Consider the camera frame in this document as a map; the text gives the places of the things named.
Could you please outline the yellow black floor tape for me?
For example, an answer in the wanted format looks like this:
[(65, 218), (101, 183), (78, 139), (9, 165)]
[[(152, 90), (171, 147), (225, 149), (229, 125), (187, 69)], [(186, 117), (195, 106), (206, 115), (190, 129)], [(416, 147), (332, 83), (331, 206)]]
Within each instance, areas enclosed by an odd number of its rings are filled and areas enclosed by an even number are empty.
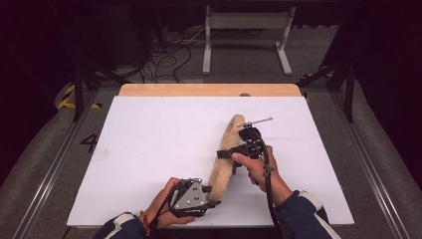
[(304, 80), (311, 78), (311, 77), (330, 78), (332, 76), (332, 73), (333, 73), (333, 71), (328, 72), (328, 73), (324, 73), (324, 74), (322, 74), (322, 73), (304, 74), (304, 75), (301, 76), (300, 80), (304, 81)]
[(74, 109), (77, 106), (75, 103), (69, 102), (70, 96), (74, 90), (75, 90), (75, 85), (70, 84), (58, 104), (58, 109)]

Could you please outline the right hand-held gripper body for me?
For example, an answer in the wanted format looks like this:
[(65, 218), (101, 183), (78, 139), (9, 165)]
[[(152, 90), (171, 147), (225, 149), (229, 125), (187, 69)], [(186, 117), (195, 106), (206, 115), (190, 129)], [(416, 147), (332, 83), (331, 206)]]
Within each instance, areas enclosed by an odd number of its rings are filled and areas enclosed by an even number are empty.
[(263, 158), (268, 157), (267, 146), (262, 139), (261, 133), (256, 127), (253, 127), (253, 124), (272, 119), (272, 117), (269, 117), (267, 119), (259, 119), (238, 124), (238, 127), (241, 128), (239, 136), (243, 141), (243, 144), (241, 144), (243, 154), (253, 159), (258, 159), (261, 156)]

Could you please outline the tan fleece pad black lining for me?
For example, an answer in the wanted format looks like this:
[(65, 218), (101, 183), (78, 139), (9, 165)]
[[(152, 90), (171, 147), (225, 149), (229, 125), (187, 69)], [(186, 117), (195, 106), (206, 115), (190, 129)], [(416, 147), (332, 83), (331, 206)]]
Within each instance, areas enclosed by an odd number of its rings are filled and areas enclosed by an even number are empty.
[[(220, 150), (228, 150), (239, 145), (239, 131), (243, 128), (242, 123), (244, 122), (245, 118), (242, 115), (234, 115), (231, 118), (220, 141)], [(232, 175), (232, 168), (233, 159), (231, 156), (215, 159), (208, 180), (208, 184), (212, 187), (207, 195), (208, 201), (219, 201), (222, 199)]]

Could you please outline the white metal stand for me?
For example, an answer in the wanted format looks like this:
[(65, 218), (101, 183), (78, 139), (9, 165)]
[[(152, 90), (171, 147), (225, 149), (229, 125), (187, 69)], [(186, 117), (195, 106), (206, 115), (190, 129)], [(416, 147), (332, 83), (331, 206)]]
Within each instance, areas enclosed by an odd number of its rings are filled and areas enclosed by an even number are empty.
[(203, 56), (202, 74), (211, 73), (212, 58), (212, 29), (278, 29), (282, 32), (281, 40), (275, 43), (276, 51), (283, 68), (284, 74), (290, 76), (292, 68), (288, 61), (285, 47), (290, 34), (290, 30), (295, 18), (296, 8), (275, 13), (264, 12), (213, 12), (210, 6), (206, 7), (205, 14), (205, 48)]

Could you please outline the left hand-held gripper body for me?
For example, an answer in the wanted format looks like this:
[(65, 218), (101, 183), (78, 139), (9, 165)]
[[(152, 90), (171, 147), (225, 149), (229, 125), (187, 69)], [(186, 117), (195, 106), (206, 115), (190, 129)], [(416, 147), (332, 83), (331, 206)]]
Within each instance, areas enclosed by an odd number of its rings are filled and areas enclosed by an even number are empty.
[(200, 178), (180, 179), (170, 193), (169, 209), (176, 217), (202, 217), (208, 210), (203, 205), (208, 201), (202, 192), (202, 180)]

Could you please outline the wooden table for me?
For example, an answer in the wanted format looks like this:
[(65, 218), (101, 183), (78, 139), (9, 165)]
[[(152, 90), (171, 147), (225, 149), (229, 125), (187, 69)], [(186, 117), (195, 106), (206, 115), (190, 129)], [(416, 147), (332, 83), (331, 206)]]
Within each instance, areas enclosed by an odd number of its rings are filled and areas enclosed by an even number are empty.
[(295, 84), (125, 84), (121, 97), (300, 97)]

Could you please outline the white board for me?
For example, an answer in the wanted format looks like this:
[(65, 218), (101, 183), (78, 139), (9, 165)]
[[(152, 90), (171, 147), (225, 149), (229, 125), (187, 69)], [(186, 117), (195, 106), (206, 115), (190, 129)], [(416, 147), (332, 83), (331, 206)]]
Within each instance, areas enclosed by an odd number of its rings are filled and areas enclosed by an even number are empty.
[(240, 114), (274, 149), (291, 189), (323, 204), (333, 225), (353, 217), (302, 97), (116, 97), (68, 223), (96, 227), (146, 208), (170, 177), (207, 180), (227, 124)]

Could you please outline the black metal stand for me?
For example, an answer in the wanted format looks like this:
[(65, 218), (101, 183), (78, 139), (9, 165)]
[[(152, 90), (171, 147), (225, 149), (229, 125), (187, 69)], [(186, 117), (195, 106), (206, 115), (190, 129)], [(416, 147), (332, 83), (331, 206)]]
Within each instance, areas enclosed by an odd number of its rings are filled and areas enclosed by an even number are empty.
[[(328, 73), (331, 72), (332, 76), (329, 78), (329, 81), (326, 83), (325, 87), (330, 92), (338, 92), (342, 85), (345, 85), (345, 96), (344, 96), (344, 112), (346, 118), (353, 122), (352, 118), (352, 101), (353, 101), (353, 92), (354, 92), (354, 80), (355, 80), (355, 70), (353, 68), (353, 63), (350, 61), (338, 62), (331, 66), (326, 66), (321, 68), (317, 73)], [(320, 78), (311, 77), (304, 81), (299, 81), (297, 86), (302, 88), (311, 84), (312, 82)]]
[(94, 13), (88, 11), (86, 7), (79, 6), (67, 7), (67, 10), (72, 23), (69, 28), (69, 33), (72, 35), (69, 48), (74, 65), (73, 85), (76, 97), (74, 121), (78, 121), (87, 108), (84, 101), (84, 86), (88, 87), (89, 92), (95, 92), (101, 86), (95, 72), (100, 72), (121, 85), (128, 84), (128, 80), (109, 70), (103, 63), (105, 50), (98, 47), (101, 29), (96, 25)]

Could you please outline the aluminium rail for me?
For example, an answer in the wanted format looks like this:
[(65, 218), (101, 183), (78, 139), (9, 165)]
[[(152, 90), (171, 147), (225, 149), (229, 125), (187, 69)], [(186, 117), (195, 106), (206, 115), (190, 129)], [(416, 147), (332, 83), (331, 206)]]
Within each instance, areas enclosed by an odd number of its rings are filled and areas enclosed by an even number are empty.
[(368, 183), (372, 189), (372, 192), (376, 198), (377, 203), (387, 221), (387, 224), (395, 239), (410, 239), (410, 235), (400, 218), (394, 203), (388, 193), (384, 183), (382, 182), (378, 171), (376, 170), (371, 157), (366, 150), (363, 141), (354, 125), (344, 112), (344, 104), (338, 93), (330, 93), (330, 98), (335, 105), (348, 134), (353, 141), (353, 144), (359, 154), (358, 161), (362, 167), (362, 170), (368, 180)]
[(38, 186), (35, 196), (29, 205), (25, 215), (23, 216), (18, 228), (16, 229), (12, 239), (27, 239), (34, 224), (39, 217), (56, 181), (63, 168), (65, 159), (69, 154), (72, 143), (75, 140), (78, 130), (80, 129), (91, 105), (97, 97), (97, 92), (89, 91), (87, 97), (83, 100), (83, 107), (80, 116), (76, 121), (70, 124), (70, 128), (56, 153), (46, 175), (41, 184)]

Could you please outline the person's right hand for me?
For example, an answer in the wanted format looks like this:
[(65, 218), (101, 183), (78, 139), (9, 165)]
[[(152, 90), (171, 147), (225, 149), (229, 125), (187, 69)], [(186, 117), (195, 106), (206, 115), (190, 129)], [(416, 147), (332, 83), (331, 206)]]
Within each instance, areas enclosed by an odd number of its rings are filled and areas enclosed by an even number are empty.
[[(287, 187), (287, 185), (284, 183), (283, 179), (280, 177), (278, 173), (278, 166), (277, 162), (273, 155), (273, 148), (268, 145), (267, 146), (267, 152), (269, 156), (269, 165), (274, 169), (271, 172), (271, 189), (272, 189), (272, 195), (273, 200), (285, 200), (287, 197), (289, 197), (292, 192)], [(265, 177), (265, 162), (262, 159), (252, 159), (246, 155), (243, 155), (238, 152), (234, 152), (232, 154), (232, 158), (245, 166), (247, 170), (249, 171), (249, 177), (251, 179), (251, 182), (255, 185), (258, 185), (259, 188), (266, 192), (266, 177)]]

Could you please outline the person's left hand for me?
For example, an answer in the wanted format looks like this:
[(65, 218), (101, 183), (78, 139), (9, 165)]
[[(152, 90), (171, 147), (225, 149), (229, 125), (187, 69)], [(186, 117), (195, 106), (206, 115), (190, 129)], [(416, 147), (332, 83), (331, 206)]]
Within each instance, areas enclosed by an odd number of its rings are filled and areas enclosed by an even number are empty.
[(169, 178), (165, 186), (154, 197), (151, 204), (145, 210), (148, 223), (151, 223), (154, 218), (157, 218), (156, 227), (161, 229), (169, 227), (173, 224), (186, 225), (195, 220), (193, 216), (177, 218), (169, 211), (167, 205), (165, 204), (166, 197), (170, 194), (171, 190), (177, 185), (178, 182), (178, 178)]

